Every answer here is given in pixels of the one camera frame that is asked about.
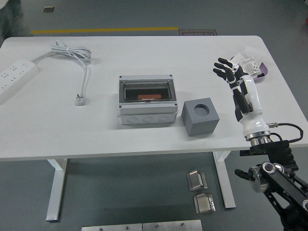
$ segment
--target white power cord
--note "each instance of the white power cord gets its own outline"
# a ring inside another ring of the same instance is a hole
[[[88,67],[86,65],[86,61],[90,62],[91,61],[91,51],[85,47],[68,47],[64,42],[57,40],[56,45],[50,45],[51,51],[41,55],[40,57],[31,60],[32,62],[37,62],[39,59],[60,53],[63,55],[71,56],[73,58],[76,58],[79,60],[82,64],[82,66],[85,69],[84,72],[84,77],[83,77],[83,82],[82,82],[82,88],[81,88],[81,93],[77,94],[76,97],[76,105],[77,106],[83,106],[86,104],[87,99],[84,96],[84,88],[86,84],[86,79],[87,79],[87,73],[88,73]]]

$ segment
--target orange component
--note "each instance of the orange component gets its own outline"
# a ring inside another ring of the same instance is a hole
[[[161,99],[161,94],[153,94],[153,95],[138,95],[138,100],[157,100]]]

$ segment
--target power strip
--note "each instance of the power strip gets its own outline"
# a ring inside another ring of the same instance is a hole
[[[35,63],[20,59],[0,75],[0,103],[10,97],[37,72]]]

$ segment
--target table leg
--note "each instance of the table leg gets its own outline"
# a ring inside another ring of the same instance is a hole
[[[51,159],[48,162],[55,168],[46,217],[47,221],[52,221],[58,220],[59,216],[67,159]]]
[[[235,208],[235,201],[225,165],[225,159],[229,154],[230,151],[213,152],[225,208]]]

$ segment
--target power plug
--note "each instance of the power plug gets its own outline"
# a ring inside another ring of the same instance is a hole
[[[80,94],[80,95],[77,94],[75,103],[76,103],[76,106],[83,106],[87,103],[87,99],[86,99],[86,97],[83,97],[82,94]]]
[[[35,63],[20,59],[0,74],[0,103],[10,97],[37,72]]]

